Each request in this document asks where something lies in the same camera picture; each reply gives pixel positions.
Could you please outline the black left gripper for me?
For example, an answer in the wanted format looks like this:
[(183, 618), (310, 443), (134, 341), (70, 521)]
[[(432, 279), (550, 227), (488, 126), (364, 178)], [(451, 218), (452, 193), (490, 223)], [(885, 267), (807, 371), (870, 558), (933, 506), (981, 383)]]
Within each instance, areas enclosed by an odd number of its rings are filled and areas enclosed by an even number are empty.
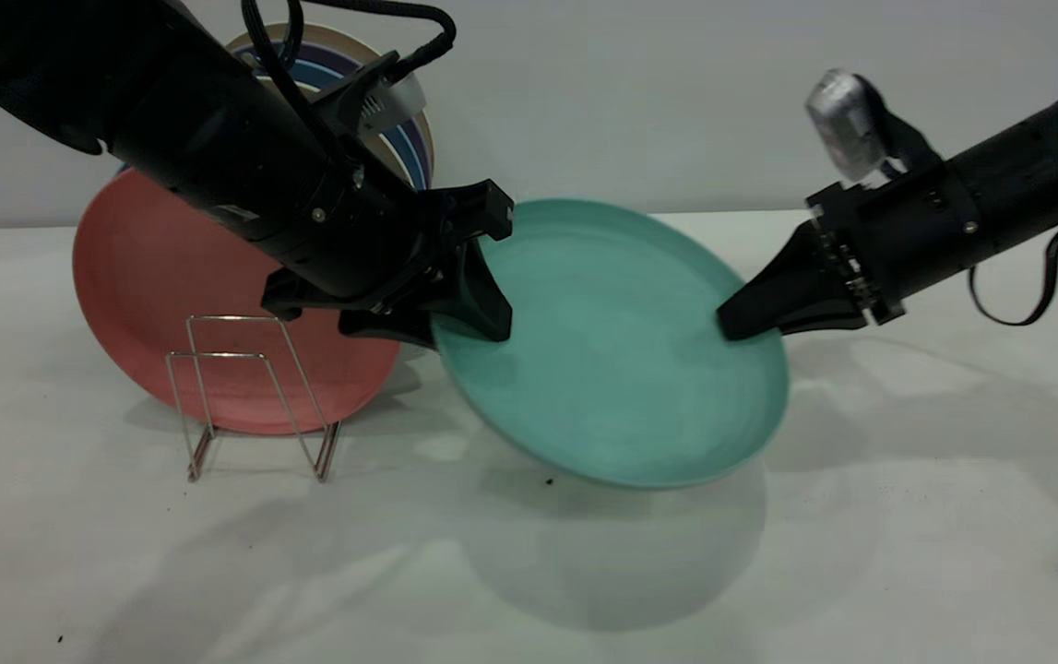
[(514, 217), (490, 180), (418, 192), (395, 176), (271, 178), (252, 185), (252, 244), (279, 262), (260, 302), (287, 320), (336, 308), (347, 338), (504, 343), (513, 308), (481, 238), (507, 239)]

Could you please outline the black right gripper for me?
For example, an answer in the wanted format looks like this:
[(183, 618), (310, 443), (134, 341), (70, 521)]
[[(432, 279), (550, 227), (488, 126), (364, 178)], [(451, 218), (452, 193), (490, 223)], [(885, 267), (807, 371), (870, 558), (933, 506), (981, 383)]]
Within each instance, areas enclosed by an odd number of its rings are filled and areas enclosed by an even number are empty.
[(745, 340), (862, 329), (900, 318), (905, 299), (967, 268), (981, 222), (971, 156), (951, 156), (878, 188), (829, 184), (806, 202), (773, 260), (718, 308), (724, 337)]

